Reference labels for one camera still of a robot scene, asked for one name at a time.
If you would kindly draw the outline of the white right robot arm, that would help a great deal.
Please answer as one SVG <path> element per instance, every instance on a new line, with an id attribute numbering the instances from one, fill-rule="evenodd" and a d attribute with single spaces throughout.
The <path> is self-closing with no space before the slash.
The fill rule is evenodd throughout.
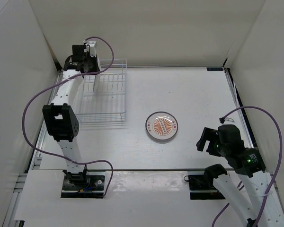
<path id="1" fill-rule="evenodd" d="M 272 177 L 266 172 L 260 152 L 244 146 L 235 125 L 222 125 L 216 130 L 204 128 L 196 147 L 198 151 L 205 149 L 212 156 L 225 158 L 238 175 L 248 199 L 220 164 L 204 170 L 203 183 L 224 196 L 244 227 L 284 227 L 284 213 L 275 189 L 269 188 Z"/>

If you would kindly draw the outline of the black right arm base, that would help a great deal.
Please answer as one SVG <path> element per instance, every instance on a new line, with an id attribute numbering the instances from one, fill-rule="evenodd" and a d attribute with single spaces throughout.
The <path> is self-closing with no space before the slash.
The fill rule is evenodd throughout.
<path id="1" fill-rule="evenodd" d="M 185 175 L 184 181 L 189 184 L 190 200 L 224 200 L 225 197 L 209 183 L 203 175 Z"/>

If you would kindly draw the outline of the white plate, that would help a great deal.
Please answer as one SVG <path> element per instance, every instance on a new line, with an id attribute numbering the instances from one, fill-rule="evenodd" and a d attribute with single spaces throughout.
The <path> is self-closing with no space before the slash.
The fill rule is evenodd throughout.
<path id="1" fill-rule="evenodd" d="M 100 83 L 100 74 L 95 75 L 94 77 L 94 85 L 93 85 L 93 92 L 96 92 Z"/>
<path id="2" fill-rule="evenodd" d="M 178 121 L 176 118 L 164 111 L 158 111 L 150 114 L 145 122 L 147 136 L 159 143 L 165 143 L 173 140 L 178 133 Z"/>

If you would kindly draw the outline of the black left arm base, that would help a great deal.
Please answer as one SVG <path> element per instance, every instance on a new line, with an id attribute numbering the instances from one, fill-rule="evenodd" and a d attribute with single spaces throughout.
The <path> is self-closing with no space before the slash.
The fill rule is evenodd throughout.
<path id="1" fill-rule="evenodd" d="M 104 198 L 105 174 L 92 175 L 87 173 L 86 179 L 75 183 L 64 177 L 61 189 L 61 198 Z"/>

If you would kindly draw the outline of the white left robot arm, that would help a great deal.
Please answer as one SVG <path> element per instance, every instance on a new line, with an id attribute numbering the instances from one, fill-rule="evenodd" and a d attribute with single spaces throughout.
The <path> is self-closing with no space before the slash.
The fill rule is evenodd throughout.
<path id="1" fill-rule="evenodd" d="M 77 164 L 82 161 L 76 139 L 79 121 L 71 105 L 84 76 L 74 79 L 71 77 L 80 73 L 98 73 L 100 70 L 95 41 L 73 45 L 72 55 L 66 59 L 63 67 L 62 79 L 65 83 L 59 86 L 51 103 L 44 105 L 42 109 L 48 134 L 57 142 L 63 156 L 67 158 L 67 167 L 63 171 L 66 181 L 79 189 L 87 188 L 90 178 L 86 175 L 86 167 Z"/>

